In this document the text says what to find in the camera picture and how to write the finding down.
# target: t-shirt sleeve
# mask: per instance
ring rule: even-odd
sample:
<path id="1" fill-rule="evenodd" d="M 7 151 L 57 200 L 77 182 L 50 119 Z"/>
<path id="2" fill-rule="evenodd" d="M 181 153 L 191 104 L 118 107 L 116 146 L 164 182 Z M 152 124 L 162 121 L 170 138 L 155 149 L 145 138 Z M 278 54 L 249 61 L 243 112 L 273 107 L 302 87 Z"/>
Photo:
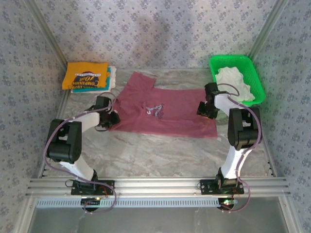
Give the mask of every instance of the t-shirt sleeve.
<path id="1" fill-rule="evenodd" d="M 127 82 L 125 88 L 133 90 L 151 90 L 154 87 L 156 79 L 145 76 L 141 73 L 134 72 Z"/>

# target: pink t-shirt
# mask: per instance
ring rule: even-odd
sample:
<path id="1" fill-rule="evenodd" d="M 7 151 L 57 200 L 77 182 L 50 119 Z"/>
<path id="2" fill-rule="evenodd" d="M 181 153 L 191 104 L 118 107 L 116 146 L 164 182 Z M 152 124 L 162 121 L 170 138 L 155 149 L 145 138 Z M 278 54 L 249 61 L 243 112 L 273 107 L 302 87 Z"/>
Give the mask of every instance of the pink t-shirt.
<path id="1" fill-rule="evenodd" d="M 216 121 L 196 114 L 205 90 L 155 88 L 156 79 L 134 72 L 114 110 L 121 122 L 110 130 L 169 136 L 215 138 Z"/>

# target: stack of folded clothes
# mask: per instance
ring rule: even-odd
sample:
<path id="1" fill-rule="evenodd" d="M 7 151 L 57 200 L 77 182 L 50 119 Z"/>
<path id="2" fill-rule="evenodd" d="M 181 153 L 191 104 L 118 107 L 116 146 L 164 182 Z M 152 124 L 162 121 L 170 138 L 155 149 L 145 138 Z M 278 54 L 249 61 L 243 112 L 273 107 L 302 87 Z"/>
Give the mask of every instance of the stack of folded clothes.
<path id="1" fill-rule="evenodd" d="M 116 68 L 105 63 L 70 62 L 63 81 L 63 90 L 72 93 L 110 92 L 116 87 Z"/>

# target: green plastic basket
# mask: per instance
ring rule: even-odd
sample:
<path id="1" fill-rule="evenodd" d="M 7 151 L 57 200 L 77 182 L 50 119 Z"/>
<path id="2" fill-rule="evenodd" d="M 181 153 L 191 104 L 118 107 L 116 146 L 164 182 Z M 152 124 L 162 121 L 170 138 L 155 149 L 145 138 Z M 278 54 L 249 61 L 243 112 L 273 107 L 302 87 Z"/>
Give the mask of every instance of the green plastic basket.
<path id="1" fill-rule="evenodd" d="M 251 93 L 255 96 L 253 101 L 243 101 L 246 106 L 259 104 L 264 101 L 265 93 L 256 73 L 255 67 L 248 57 L 244 55 L 215 55 L 209 60 L 213 80 L 216 82 L 218 70 L 224 67 L 236 67 L 243 75 L 244 83 L 251 86 Z"/>

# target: marble surface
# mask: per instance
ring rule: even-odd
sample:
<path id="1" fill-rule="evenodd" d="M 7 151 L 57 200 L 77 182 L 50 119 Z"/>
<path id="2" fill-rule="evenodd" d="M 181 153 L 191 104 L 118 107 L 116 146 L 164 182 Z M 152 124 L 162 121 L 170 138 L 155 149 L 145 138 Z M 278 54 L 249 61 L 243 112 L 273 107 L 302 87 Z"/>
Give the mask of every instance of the marble surface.
<path id="1" fill-rule="evenodd" d="M 139 70 L 157 78 L 155 86 L 166 89 L 204 88 L 212 81 L 210 70 Z M 133 70 L 117 70 L 115 95 L 119 94 Z M 95 94 L 71 94 L 64 117 L 76 115 L 95 103 Z M 106 177 L 202 177 L 214 176 L 224 163 L 229 142 L 227 116 L 217 117 L 217 139 L 169 137 L 126 132 L 97 132 L 89 129 L 82 135 L 82 156 L 99 176 Z M 47 170 L 46 175 L 61 175 Z M 260 144 L 250 153 L 242 176 L 267 176 L 269 166 Z"/>

